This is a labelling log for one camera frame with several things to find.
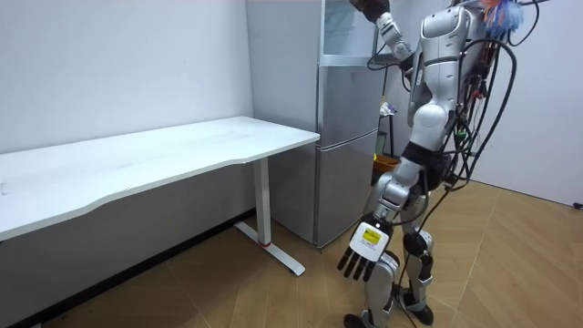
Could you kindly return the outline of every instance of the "white desk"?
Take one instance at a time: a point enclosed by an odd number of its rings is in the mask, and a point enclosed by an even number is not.
[[[319,138],[238,117],[0,155],[0,241],[112,200],[253,161],[259,233],[242,222],[236,226],[300,275],[303,266],[271,244],[267,157]]]

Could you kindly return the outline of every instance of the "silver refrigerator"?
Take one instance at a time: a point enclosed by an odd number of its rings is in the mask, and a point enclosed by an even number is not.
[[[370,190],[384,78],[366,67],[374,26],[348,0],[248,0],[247,11],[255,117],[321,135],[270,157],[271,216],[323,247]]]

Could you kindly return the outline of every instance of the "yellow label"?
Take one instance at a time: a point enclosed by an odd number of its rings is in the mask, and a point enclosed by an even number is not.
[[[366,231],[364,231],[363,239],[370,241],[373,245],[376,245],[377,243],[379,243],[381,235],[370,229],[367,229]]]

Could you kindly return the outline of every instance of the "freezer drawer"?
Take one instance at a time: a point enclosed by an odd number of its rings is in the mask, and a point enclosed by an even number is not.
[[[321,148],[378,128],[384,74],[366,67],[320,67],[319,72],[317,119]]]
[[[316,245],[323,247],[357,221],[370,192],[376,131],[318,150]]]

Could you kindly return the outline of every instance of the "humanoid robot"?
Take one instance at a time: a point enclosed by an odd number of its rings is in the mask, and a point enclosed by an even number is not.
[[[384,328],[395,304],[421,323],[431,325],[434,316],[427,305],[426,288],[432,281],[433,242],[423,230],[429,192],[442,183],[449,190],[460,180],[447,172],[459,166],[458,155],[471,156],[475,138],[468,136],[472,132],[465,131],[464,126],[468,116],[471,119],[477,115],[473,113],[476,99],[487,93],[490,67],[495,60],[497,65],[499,51],[506,47],[502,41],[505,35],[493,37],[486,31],[486,7],[482,2],[452,1],[450,7],[424,19],[419,45],[412,51],[393,20],[387,0],[351,3],[377,25],[385,45],[411,83],[408,121],[412,133],[400,164],[394,172],[385,173],[374,187],[338,264],[345,277],[353,274],[355,280],[363,276],[365,281],[367,309],[361,315],[346,315],[344,325]],[[444,152],[452,131],[456,149],[468,151]],[[466,160],[464,166],[469,172]],[[385,250],[395,226],[404,231],[408,288],[396,281],[399,258]]]

